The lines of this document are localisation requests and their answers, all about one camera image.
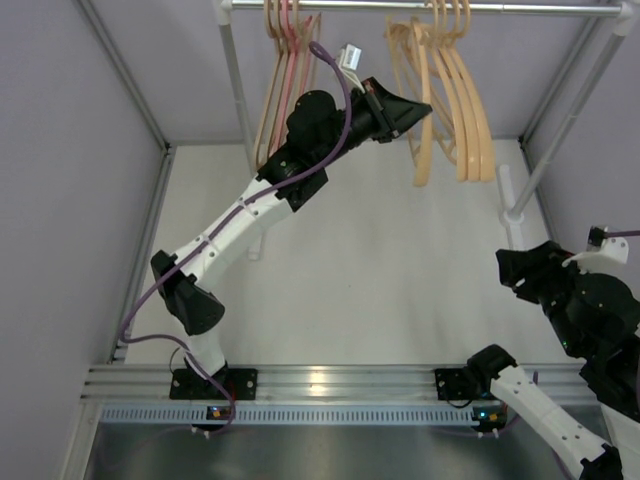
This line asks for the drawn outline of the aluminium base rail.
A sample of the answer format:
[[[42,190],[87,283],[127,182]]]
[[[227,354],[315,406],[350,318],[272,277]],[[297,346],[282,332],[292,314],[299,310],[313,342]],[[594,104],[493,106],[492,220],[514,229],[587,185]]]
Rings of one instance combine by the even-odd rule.
[[[431,365],[255,366],[258,404],[434,404]],[[538,386],[562,406],[591,406],[596,396],[576,364],[529,364]],[[161,365],[97,365],[89,369],[81,398],[86,401],[167,401],[172,374]]]

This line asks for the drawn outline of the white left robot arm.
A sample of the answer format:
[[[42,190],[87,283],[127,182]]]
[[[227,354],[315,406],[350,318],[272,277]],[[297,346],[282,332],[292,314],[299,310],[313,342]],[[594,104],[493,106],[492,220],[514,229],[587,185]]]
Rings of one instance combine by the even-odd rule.
[[[191,385],[203,398],[218,397],[226,386],[228,363],[217,331],[225,308],[213,294],[226,269],[327,183],[328,165],[367,140],[395,140],[431,111],[429,104],[393,94],[373,77],[351,91],[344,108],[324,90],[304,93],[286,120],[284,144],[235,203],[190,243],[153,255],[159,295],[186,335]]]

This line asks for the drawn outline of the pink plastic hanger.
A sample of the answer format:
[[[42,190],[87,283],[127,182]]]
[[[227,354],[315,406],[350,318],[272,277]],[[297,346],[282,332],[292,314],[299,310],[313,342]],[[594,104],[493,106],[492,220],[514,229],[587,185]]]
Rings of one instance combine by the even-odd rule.
[[[280,21],[284,37],[284,71],[269,153],[274,153],[282,144],[291,97],[305,83],[303,71],[308,21],[300,18],[298,1],[280,1]]]

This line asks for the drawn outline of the cream thin hanger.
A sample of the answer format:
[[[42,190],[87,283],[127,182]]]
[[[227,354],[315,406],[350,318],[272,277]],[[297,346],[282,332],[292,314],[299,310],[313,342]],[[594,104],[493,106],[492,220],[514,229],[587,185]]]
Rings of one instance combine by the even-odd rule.
[[[470,28],[468,1],[433,1],[435,43],[432,55],[437,76],[449,107],[451,153],[455,155],[456,180],[481,180],[481,134],[472,96],[471,77],[457,42]]]
[[[431,86],[430,101],[442,130],[432,129],[446,158],[456,167],[456,179],[468,180],[468,165],[479,158],[478,133],[468,89],[464,84],[464,62],[456,49],[470,25],[467,1],[427,1],[433,23],[424,28],[422,47],[427,53],[429,74],[442,83],[445,95]]]
[[[423,41],[423,24],[416,18],[395,21],[385,19],[385,32],[391,68],[399,95],[431,105],[431,82],[427,51]],[[407,132],[414,165],[413,186],[427,185],[432,165],[433,120],[429,115]]]
[[[447,67],[453,81],[462,121],[464,152],[458,154],[457,178],[460,182],[491,182],[495,179],[495,149],[484,104],[469,68],[457,50],[471,24],[469,1],[451,1],[453,24],[444,40]]]

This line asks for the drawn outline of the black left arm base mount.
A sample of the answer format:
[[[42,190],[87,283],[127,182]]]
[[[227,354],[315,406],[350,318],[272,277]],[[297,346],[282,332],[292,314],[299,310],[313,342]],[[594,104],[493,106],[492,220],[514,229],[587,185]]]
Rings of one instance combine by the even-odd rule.
[[[258,371],[252,368],[223,368],[213,376],[233,400],[251,401],[256,398]],[[209,380],[191,368],[176,369],[172,374],[171,400],[225,400],[223,393]]]

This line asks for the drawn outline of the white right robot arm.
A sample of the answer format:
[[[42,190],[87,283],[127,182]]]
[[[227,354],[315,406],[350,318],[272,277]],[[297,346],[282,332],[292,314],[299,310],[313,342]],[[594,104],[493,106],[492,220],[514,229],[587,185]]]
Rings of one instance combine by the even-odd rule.
[[[574,479],[639,476],[639,302],[616,275],[628,257],[623,238],[580,253],[552,241],[498,250],[500,283],[539,306],[564,353],[581,363],[537,384],[493,344],[463,368],[468,390],[506,404]]]

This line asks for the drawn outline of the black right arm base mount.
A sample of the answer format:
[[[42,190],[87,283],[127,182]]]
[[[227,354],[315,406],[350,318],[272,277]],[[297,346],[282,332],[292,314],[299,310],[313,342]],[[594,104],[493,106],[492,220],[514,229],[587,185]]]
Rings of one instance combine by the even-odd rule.
[[[454,408],[462,409],[476,400],[490,398],[480,379],[467,367],[434,370],[437,397]]]

